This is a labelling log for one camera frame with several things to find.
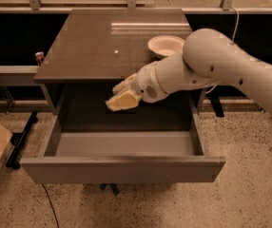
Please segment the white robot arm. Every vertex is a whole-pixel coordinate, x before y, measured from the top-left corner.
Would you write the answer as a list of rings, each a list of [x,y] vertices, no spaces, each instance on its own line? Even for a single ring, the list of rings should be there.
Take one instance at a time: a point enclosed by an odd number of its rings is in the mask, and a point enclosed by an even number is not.
[[[106,105],[112,111],[126,110],[140,101],[156,103],[177,91],[222,83],[236,87],[272,115],[272,65],[211,28],[192,32],[181,53],[143,66],[116,85]]]

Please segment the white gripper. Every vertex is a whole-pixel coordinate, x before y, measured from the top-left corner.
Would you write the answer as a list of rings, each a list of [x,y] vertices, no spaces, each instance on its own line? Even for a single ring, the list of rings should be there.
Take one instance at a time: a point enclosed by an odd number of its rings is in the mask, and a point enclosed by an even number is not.
[[[112,88],[116,95],[106,101],[107,108],[111,111],[127,110],[137,107],[141,99],[151,104],[165,99],[168,94],[160,87],[156,69],[157,62],[143,66],[136,74],[130,75]],[[121,91],[131,84],[138,94],[131,89]]]

